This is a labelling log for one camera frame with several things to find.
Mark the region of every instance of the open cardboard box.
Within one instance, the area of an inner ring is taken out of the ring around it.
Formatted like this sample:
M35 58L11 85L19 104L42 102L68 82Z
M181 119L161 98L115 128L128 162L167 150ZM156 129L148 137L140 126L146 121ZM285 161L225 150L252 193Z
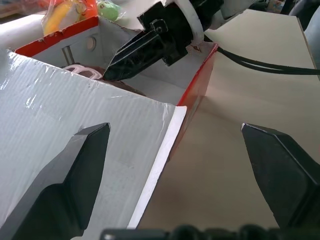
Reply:
M111 131L103 177L82 239L138 225L206 92L217 46L190 47L171 67L159 61L125 81L147 97L61 69L72 63L106 68L136 33L92 17L16 53L0 51L0 226L71 136L104 122Z

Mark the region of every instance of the green toy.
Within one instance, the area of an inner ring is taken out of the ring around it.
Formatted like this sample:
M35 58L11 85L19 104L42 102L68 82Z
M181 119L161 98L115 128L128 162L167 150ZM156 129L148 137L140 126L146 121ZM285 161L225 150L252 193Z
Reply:
M115 22L119 17L120 7L112 2L100 1L97 8L98 14L105 19Z

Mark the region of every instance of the table surface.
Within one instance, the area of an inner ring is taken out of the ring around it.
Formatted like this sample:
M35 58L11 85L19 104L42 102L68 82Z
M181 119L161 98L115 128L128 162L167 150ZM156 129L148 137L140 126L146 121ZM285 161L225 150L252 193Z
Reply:
M247 10L207 34L247 58L314 68L294 16ZM255 181L241 123L291 135L320 163L319 93L317 76L258 72L217 53L206 97L165 167L139 227L277 226Z

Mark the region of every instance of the white cardboard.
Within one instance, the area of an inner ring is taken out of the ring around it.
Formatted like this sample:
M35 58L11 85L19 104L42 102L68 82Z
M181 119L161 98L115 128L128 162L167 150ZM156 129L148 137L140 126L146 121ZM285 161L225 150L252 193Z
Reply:
M0 50L0 226L39 171L80 129L108 122L102 181L88 229L136 227L186 107L176 107Z

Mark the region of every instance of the black cable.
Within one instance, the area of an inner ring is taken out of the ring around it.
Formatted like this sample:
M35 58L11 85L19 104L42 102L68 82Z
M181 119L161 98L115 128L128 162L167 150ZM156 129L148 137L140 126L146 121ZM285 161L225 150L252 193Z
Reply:
M283 66L256 61L228 52L221 47L218 47L217 51L241 66L260 72L284 75L320 75L320 70L318 69Z

